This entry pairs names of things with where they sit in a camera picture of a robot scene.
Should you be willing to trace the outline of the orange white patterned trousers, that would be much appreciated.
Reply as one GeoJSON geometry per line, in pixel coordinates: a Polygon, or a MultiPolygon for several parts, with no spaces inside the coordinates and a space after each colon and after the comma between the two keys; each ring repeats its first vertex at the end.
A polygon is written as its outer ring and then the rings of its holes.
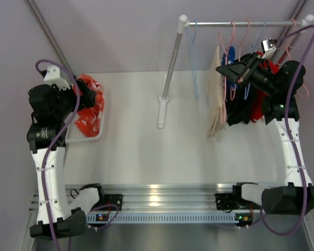
{"type": "Polygon", "coordinates": [[[81,99],[77,112],[79,118],[74,124],[86,137],[95,137],[100,132],[101,114],[104,111],[103,87],[90,75],[82,74],[76,80],[81,99]]]}

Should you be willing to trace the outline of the beige drawstring trousers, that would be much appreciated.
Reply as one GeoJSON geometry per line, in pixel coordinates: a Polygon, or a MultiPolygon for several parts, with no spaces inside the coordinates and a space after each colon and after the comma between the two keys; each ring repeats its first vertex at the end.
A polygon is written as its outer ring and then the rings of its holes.
{"type": "Polygon", "coordinates": [[[208,131],[209,137],[222,130],[225,124],[225,103],[222,75],[216,71],[221,65],[220,47],[217,46],[212,58],[208,79],[208,131]]]}

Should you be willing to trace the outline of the blue patterned trousers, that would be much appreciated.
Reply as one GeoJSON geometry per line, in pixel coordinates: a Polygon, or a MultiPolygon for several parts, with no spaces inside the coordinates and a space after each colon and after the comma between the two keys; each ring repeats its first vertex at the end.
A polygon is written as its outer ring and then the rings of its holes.
{"type": "MultiPolygon", "coordinates": [[[[226,54],[224,53],[221,59],[221,65],[225,65],[225,62],[226,62],[226,54]]],[[[235,62],[235,48],[231,45],[228,50],[227,64],[231,64],[234,62],[235,62]]],[[[230,90],[231,88],[235,89],[236,84],[233,81],[227,79],[227,86],[228,86],[228,90],[230,90]]]]}

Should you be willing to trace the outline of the blue wire hanger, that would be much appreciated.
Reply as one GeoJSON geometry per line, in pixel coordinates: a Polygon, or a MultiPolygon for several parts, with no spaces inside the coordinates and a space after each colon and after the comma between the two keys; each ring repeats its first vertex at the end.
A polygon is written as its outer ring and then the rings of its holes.
{"type": "Polygon", "coordinates": [[[195,93],[195,99],[198,101],[199,93],[198,93],[198,86],[197,86],[197,49],[196,49],[196,35],[197,35],[197,29],[198,24],[197,21],[194,20],[195,23],[195,31],[193,35],[189,31],[189,28],[186,29],[186,41],[188,46],[188,56],[190,60],[190,70],[192,73],[192,80],[194,85],[194,93],[195,93]]]}

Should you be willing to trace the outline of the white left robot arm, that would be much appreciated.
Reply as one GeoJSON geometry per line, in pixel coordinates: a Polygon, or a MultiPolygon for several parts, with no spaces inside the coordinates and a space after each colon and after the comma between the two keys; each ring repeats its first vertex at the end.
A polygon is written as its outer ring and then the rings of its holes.
{"type": "Polygon", "coordinates": [[[78,196],[68,202],[64,184],[64,157],[67,117],[76,106],[79,110],[95,104],[96,93],[81,79],[77,85],[80,100],[73,87],[60,89],[56,84],[42,84],[29,92],[33,109],[27,141],[35,163],[39,208],[30,236],[60,239],[82,235],[87,229],[86,216],[93,207],[105,201],[101,184],[83,185],[78,196]]]}

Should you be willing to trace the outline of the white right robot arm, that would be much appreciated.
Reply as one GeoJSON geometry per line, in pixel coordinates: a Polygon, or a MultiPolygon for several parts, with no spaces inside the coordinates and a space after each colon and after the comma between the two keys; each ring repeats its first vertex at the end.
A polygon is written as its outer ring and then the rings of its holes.
{"type": "Polygon", "coordinates": [[[260,205],[267,214],[300,215],[314,208],[314,185],[307,174],[299,139],[299,112],[294,97],[303,84],[305,67],[290,60],[273,73],[257,53],[241,61],[216,67],[234,83],[250,84],[266,93],[262,114],[273,141],[277,178],[271,187],[241,185],[241,198],[260,205]]]}

